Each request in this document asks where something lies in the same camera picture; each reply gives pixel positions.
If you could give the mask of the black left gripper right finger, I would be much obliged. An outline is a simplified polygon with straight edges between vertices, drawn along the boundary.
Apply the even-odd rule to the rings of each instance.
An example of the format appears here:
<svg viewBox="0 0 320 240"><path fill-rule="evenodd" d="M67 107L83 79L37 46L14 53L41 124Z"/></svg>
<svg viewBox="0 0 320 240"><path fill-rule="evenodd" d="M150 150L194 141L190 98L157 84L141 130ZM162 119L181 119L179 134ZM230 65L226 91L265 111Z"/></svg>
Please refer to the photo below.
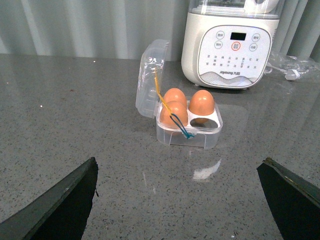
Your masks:
<svg viewBox="0 0 320 240"><path fill-rule="evenodd" d="M266 158L257 168L273 219L284 240L320 238L320 189Z"/></svg>

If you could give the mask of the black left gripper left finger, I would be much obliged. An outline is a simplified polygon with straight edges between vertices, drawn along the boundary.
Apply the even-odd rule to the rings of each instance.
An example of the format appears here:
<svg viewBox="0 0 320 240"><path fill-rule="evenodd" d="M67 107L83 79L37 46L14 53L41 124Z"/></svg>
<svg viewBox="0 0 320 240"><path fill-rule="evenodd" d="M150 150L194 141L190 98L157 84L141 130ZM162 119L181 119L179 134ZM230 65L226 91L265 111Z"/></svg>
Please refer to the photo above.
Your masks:
<svg viewBox="0 0 320 240"><path fill-rule="evenodd" d="M1 222L2 240L80 240L96 193L91 157L29 205Z"/></svg>

